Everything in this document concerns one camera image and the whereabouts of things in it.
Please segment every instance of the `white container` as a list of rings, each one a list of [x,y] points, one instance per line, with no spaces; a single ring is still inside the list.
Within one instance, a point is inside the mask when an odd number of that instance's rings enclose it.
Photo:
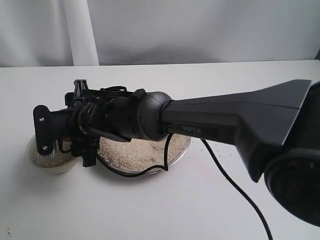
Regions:
[[[60,166],[55,166],[55,167],[40,167],[34,164],[34,159],[33,159],[33,153],[35,150],[35,145],[36,145],[36,137],[33,136],[28,144],[26,145],[25,148],[25,158],[28,159],[28,161],[31,161],[33,163],[34,166],[36,166],[39,169],[43,169],[46,172],[52,173],[52,174],[61,174],[64,172],[69,171],[70,169],[72,169],[77,162],[81,159],[80,157],[73,157],[70,159],[70,161],[64,163],[63,165]]]

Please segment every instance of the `metal bowl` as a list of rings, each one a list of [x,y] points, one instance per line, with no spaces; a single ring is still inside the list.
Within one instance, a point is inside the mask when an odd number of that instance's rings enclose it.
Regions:
[[[173,160],[171,160],[170,162],[168,162],[168,167],[171,167],[173,164],[175,164],[176,162],[178,162],[186,153],[189,145],[190,145],[190,142],[191,142],[191,137],[188,137],[188,140],[184,146],[184,148],[182,149],[182,151],[180,152],[180,154]],[[121,169],[119,167],[116,167],[116,166],[113,166],[113,165],[110,165],[108,164],[106,161],[105,163],[106,165],[108,165],[110,168],[114,169],[114,170],[117,170],[117,171],[120,171],[120,172],[123,172],[125,174],[138,174],[140,173],[141,171],[134,171],[134,170],[125,170],[125,169]],[[163,171],[162,168],[154,168],[154,169],[151,169],[150,171],[144,173],[143,175],[150,175],[150,174],[156,174],[156,173],[159,173]]]

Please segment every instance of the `piper logo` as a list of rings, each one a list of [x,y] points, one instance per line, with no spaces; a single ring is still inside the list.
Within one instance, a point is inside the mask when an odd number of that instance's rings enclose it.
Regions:
[[[188,133],[201,134],[200,128],[193,126],[182,126],[183,130]]]

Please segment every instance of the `white tabletop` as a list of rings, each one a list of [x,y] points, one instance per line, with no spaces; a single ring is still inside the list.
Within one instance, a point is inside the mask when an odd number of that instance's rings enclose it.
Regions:
[[[256,212],[225,180],[199,139],[177,164],[127,179],[99,162],[52,175],[24,157],[32,111],[64,107],[75,79],[168,93],[173,99],[247,92],[292,79],[320,80],[320,62],[277,61],[149,66],[0,68],[0,239],[267,239]],[[251,181],[236,149],[211,142],[221,164],[264,213],[274,239],[318,240],[320,228],[288,213],[263,178]]]

